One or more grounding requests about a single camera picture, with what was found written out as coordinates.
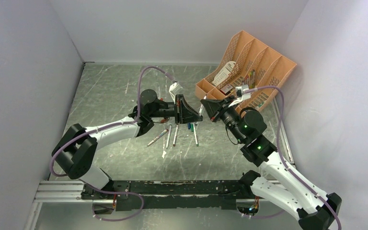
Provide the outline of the white pen green end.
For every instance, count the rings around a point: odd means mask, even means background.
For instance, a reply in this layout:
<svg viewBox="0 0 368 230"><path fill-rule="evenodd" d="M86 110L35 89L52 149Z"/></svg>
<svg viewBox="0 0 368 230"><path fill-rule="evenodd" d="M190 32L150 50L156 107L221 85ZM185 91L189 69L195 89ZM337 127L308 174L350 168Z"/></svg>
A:
<svg viewBox="0 0 368 230"><path fill-rule="evenodd" d="M197 132L196 132L196 125L193 123L193 132L194 132L194 136L195 136L195 144L198 147L199 146L199 142L198 142L198 137L197 137Z"/></svg>

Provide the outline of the white pen blue cap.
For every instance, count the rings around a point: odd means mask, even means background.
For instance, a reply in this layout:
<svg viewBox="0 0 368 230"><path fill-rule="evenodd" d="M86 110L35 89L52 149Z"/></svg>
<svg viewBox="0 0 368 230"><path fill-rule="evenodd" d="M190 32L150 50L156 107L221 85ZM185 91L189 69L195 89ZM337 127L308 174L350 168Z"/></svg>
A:
<svg viewBox="0 0 368 230"><path fill-rule="evenodd" d="M203 105L201 105L201 106L200 106L200 109L199 109L199 115L200 115L200 116L202 116L203 111L204 111L204 106L203 106Z"/></svg>

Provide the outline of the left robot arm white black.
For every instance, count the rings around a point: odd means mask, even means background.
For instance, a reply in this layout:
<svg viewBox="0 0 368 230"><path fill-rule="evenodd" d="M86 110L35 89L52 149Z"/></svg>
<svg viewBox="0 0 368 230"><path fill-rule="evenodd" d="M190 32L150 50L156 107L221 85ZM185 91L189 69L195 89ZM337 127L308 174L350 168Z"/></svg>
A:
<svg viewBox="0 0 368 230"><path fill-rule="evenodd" d="M136 138L154 127L153 118L174 118L176 124L200 122L202 115L193 109L182 94L173 102L160 100L154 90L144 90L132 113L114 123L97 127L72 125L52 152L57 163L72 180L81 180L94 187L101 199L112 196L114 182L102 169L92 164L97 150L118 141Z"/></svg>

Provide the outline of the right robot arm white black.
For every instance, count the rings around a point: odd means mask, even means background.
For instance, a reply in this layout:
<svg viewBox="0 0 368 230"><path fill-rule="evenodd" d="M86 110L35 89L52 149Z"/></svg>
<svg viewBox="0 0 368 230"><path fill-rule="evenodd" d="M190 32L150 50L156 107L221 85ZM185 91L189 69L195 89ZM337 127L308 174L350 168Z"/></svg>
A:
<svg viewBox="0 0 368 230"><path fill-rule="evenodd" d="M239 186L244 198L254 195L266 199L292 215L303 230L327 230L337 220L342 199L310 182L291 165L263 132L267 125L259 111L246 108L240 115L230 104L233 97L222 100L202 99L212 122L222 121L242 145L245 159L278 180L273 184L255 171L242 177Z"/></svg>

